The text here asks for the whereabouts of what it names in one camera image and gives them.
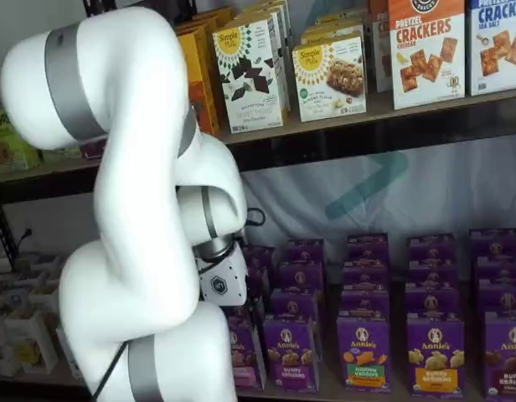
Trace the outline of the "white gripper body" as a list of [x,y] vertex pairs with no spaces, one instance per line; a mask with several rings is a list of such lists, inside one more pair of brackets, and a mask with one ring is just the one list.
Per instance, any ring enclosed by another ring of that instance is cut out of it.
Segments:
[[220,307],[240,307],[247,299],[247,266],[240,245],[212,259],[197,259],[202,297]]

